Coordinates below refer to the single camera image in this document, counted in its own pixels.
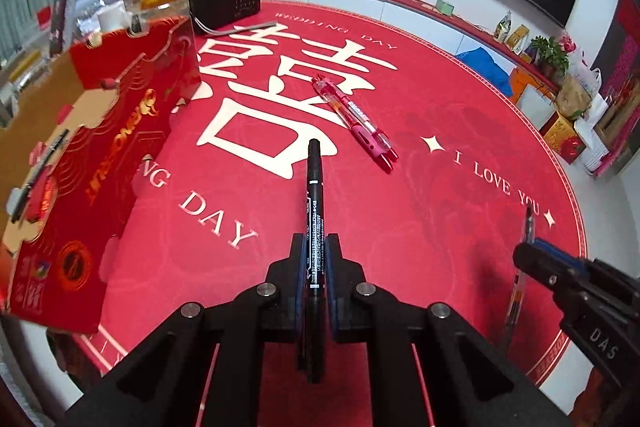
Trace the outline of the white cup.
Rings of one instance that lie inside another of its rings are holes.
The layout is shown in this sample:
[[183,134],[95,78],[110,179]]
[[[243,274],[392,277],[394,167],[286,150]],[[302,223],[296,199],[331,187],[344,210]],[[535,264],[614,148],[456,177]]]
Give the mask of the white cup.
[[126,5],[122,0],[105,5],[103,8],[97,10],[96,19],[104,34],[106,32],[129,28],[131,24],[131,14],[126,10]]

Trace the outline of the black radio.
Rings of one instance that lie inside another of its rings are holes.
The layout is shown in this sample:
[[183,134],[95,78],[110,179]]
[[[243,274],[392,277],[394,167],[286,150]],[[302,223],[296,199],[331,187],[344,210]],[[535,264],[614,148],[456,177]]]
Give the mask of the black radio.
[[194,30],[217,30],[257,14],[262,0],[189,0]]

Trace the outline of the black marker pen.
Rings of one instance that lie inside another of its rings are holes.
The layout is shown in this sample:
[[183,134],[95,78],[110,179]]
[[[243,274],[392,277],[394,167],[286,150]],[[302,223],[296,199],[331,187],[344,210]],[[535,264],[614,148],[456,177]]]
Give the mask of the black marker pen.
[[319,384],[324,374],[324,328],[326,298],[324,298],[324,219],[323,172],[318,139],[308,143],[307,185],[307,259],[304,295],[303,368],[311,384]]
[[16,222],[18,219],[22,217],[24,209],[29,199],[29,194],[32,189],[37,184],[40,176],[44,171],[44,168],[47,167],[48,162],[54,155],[54,153],[64,144],[67,135],[70,133],[70,130],[64,129],[56,139],[48,145],[38,160],[36,164],[36,168],[34,172],[29,176],[25,185],[22,188],[13,187],[10,193],[10,197],[8,202],[6,203],[6,211],[9,213],[10,220],[12,223]]

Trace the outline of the gold lid jar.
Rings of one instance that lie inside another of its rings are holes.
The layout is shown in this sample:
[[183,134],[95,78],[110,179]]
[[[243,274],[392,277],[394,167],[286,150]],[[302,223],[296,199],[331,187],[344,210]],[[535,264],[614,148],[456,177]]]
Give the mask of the gold lid jar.
[[146,18],[187,16],[189,0],[140,0],[139,12]]

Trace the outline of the red cardboard fruit box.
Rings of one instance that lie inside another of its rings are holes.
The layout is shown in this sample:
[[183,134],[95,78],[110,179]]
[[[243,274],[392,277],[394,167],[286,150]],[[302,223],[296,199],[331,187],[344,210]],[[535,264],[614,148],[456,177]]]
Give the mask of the red cardboard fruit box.
[[[1,310],[58,331],[92,334],[119,239],[137,199],[134,178],[160,155],[175,107],[200,75],[191,21],[111,31],[56,58],[1,132]],[[64,130],[12,223],[6,203]]]

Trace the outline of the grey clear gel pen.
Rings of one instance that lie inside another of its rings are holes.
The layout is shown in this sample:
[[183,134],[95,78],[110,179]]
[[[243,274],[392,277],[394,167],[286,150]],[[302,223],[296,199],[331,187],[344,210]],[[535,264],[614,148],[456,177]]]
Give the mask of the grey clear gel pen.
[[[534,206],[531,202],[526,205],[526,215],[524,222],[523,243],[533,243],[535,239],[535,213]],[[508,312],[506,312],[506,321],[504,322],[503,332],[500,337],[499,350],[506,355],[512,343],[515,326],[518,324],[523,306],[523,300],[526,287],[526,275],[517,269],[513,281],[512,293],[509,301]]]

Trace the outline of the blue bag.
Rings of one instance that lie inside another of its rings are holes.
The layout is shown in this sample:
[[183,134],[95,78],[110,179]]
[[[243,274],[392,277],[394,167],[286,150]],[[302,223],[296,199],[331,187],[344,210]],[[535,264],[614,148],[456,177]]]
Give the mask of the blue bag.
[[488,52],[482,48],[476,48],[456,55],[456,59],[473,69],[478,75],[491,83],[507,98],[511,98],[513,91],[510,85],[510,76],[502,69]]

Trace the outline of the round red wedding rug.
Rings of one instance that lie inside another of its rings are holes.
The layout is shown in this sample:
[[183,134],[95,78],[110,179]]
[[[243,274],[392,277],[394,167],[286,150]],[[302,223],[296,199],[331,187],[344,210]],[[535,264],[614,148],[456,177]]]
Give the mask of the round red wedding rug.
[[326,231],[406,303],[443,301],[501,336],[512,253],[538,236],[582,257],[573,187],[525,116],[451,54],[371,17],[266,3],[241,35],[198,37],[202,84],[134,180],[99,329],[105,373],[181,303],[260,283],[305,228],[321,144]]

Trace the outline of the tall dark red box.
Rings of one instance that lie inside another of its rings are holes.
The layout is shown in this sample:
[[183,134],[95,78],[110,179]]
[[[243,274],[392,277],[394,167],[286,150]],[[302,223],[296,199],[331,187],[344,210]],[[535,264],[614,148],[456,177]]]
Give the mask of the tall dark red box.
[[72,4],[72,0],[54,0],[53,2],[49,34],[50,57],[58,56],[64,50],[64,44],[68,36],[67,29],[70,27]]

